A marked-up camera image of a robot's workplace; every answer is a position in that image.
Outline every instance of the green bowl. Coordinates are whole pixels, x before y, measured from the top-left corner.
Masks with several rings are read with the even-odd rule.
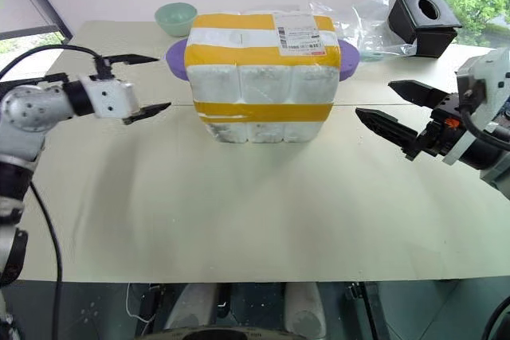
[[[190,34],[197,13],[197,9],[191,4],[170,3],[159,7],[154,17],[163,31],[170,36],[183,37]]]

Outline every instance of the package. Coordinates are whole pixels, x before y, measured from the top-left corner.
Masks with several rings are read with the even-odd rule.
[[[332,108],[340,48],[327,16],[204,14],[184,64],[195,108],[219,141],[304,142]]]
[[[408,44],[390,29],[390,0],[365,0],[344,10],[333,10],[315,0],[309,5],[314,14],[333,20],[338,38],[355,46],[362,62],[413,56],[417,52],[416,41]]]

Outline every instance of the plastic bag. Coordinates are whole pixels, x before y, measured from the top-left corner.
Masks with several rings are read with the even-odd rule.
[[[315,15],[329,16],[333,20],[337,36],[359,50],[361,61],[416,54],[416,41],[405,43],[388,26],[389,0],[365,0],[345,10],[333,10],[314,0],[309,5]]]

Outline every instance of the orange component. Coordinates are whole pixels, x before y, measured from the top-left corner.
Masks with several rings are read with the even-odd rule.
[[[445,124],[455,129],[461,125],[461,122],[458,119],[446,119]]]

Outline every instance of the purple object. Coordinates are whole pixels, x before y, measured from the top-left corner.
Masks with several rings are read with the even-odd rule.
[[[188,81],[188,75],[184,67],[184,51],[186,50],[187,42],[188,39],[178,41],[168,49],[167,55],[165,55],[172,73],[179,79],[185,81]],[[340,51],[342,53],[340,81],[344,81],[351,77],[356,71],[356,68],[358,68],[359,52],[358,49],[346,41],[338,40],[338,43],[340,44]]]

